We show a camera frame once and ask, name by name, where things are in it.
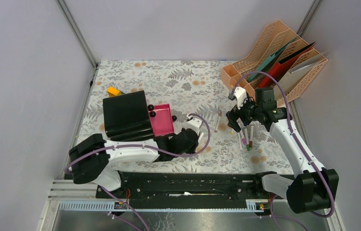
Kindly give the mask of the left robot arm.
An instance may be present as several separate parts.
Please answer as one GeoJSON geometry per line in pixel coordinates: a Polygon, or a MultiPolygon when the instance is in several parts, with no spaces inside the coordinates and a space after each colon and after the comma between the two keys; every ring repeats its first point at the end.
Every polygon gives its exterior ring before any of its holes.
{"type": "Polygon", "coordinates": [[[122,174],[110,168],[124,162],[166,162],[195,153],[201,137],[193,129],[179,134],[158,136],[144,141],[106,141],[100,133],[91,135],[69,151],[66,167],[75,184],[95,183],[115,198],[124,195],[126,186],[122,174]]]}

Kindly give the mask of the peach file organizer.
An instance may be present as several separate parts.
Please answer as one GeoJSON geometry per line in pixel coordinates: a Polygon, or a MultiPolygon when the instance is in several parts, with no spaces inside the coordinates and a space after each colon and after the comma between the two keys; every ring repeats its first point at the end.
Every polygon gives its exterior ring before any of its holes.
{"type": "Polygon", "coordinates": [[[272,87],[277,105],[284,106],[282,93],[269,76],[279,82],[289,102],[300,97],[328,61],[314,46],[275,21],[263,29],[245,58],[222,68],[220,79],[229,90],[237,84],[250,96],[257,88],[272,87]]]}

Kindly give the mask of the red notebook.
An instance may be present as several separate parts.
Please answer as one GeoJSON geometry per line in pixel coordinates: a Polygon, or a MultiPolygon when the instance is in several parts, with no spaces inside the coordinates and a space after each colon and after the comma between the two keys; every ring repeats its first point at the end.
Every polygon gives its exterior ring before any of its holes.
{"type": "Polygon", "coordinates": [[[293,66],[297,59],[313,49],[315,43],[308,44],[302,40],[296,40],[286,47],[284,52],[274,63],[274,65],[266,72],[274,79],[280,80],[285,73],[293,66]]]}

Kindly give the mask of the purple tip white pen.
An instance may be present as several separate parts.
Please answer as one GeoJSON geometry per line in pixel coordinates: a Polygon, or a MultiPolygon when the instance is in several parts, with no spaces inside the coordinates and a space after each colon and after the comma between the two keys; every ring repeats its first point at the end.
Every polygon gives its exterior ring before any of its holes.
{"type": "Polygon", "coordinates": [[[241,129],[241,130],[238,132],[238,137],[239,137],[239,140],[240,140],[241,149],[246,149],[246,139],[245,139],[245,135],[244,135],[243,129],[241,129]]]}

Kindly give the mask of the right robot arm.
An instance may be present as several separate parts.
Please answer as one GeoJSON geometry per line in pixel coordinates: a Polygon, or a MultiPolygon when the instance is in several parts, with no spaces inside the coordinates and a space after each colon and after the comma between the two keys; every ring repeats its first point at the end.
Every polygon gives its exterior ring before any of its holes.
{"type": "Polygon", "coordinates": [[[253,99],[241,87],[231,90],[229,98],[237,100],[237,104],[226,114],[228,126],[240,132],[238,120],[245,126],[253,121],[262,124],[282,148],[295,178],[291,180],[272,171],[256,174],[253,194],[265,198],[272,193],[284,198],[297,214],[311,212],[324,218],[332,216],[339,175],[312,154],[299,135],[289,110],[277,106],[271,88],[256,89],[255,93],[253,99]]]}

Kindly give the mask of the black pen holder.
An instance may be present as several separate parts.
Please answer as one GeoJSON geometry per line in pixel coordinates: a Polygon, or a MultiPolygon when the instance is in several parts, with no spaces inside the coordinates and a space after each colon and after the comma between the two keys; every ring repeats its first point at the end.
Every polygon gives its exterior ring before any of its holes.
{"type": "Polygon", "coordinates": [[[154,137],[143,90],[103,99],[104,127],[112,141],[144,141],[154,137]]]}

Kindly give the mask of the pink drawer tray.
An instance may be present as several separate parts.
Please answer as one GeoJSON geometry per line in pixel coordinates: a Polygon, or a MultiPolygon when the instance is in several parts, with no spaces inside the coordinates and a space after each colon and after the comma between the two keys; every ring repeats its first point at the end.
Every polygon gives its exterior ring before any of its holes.
{"type": "Polygon", "coordinates": [[[147,108],[149,113],[151,111],[156,112],[156,117],[152,118],[149,116],[152,130],[156,137],[174,133],[172,113],[168,103],[158,105],[150,104],[147,106],[147,108]]]}

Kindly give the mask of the brown tip white pen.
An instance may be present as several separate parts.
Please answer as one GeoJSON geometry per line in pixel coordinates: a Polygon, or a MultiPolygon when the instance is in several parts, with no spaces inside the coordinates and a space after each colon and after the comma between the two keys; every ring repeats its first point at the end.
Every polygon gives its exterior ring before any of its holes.
{"type": "Polygon", "coordinates": [[[215,129],[214,129],[214,132],[215,132],[215,133],[218,131],[219,124],[220,124],[220,121],[221,121],[221,116],[222,116],[222,111],[219,110],[218,118],[217,118],[216,125],[215,125],[215,129]]]}

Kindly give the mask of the teal folder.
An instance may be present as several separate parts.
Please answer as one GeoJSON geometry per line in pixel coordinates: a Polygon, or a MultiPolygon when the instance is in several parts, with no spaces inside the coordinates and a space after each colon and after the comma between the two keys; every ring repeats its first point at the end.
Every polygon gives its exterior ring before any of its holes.
{"type": "Polygon", "coordinates": [[[294,41],[298,40],[300,36],[290,31],[285,31],[276,36],[273,39],[271,45],[267,48],[265,53],[262,55],[259,63],[256,65],[256,68],[252,71],[260,71],[266,73],[278,60],[281,54],[284,52],[287,46],[289,46],[294,41]]]}

